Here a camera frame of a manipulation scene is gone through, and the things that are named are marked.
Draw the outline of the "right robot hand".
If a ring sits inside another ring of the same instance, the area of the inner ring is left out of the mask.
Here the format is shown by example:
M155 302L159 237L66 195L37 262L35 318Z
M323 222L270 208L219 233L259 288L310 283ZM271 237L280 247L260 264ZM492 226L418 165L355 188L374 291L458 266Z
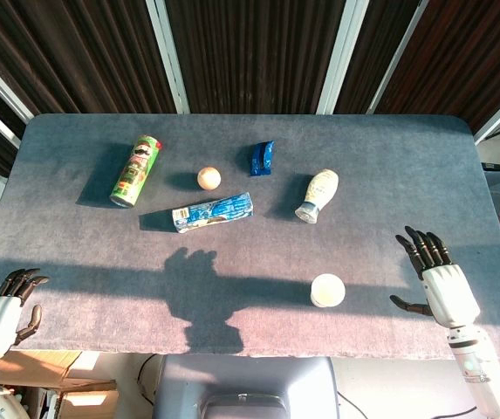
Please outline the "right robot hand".
M461 267L446 244L433 232L405 227L395 239L404 248L423 287L426 301L411 303L396 295L390 300L401 310L434 318L448 329L472 326L481 310Z

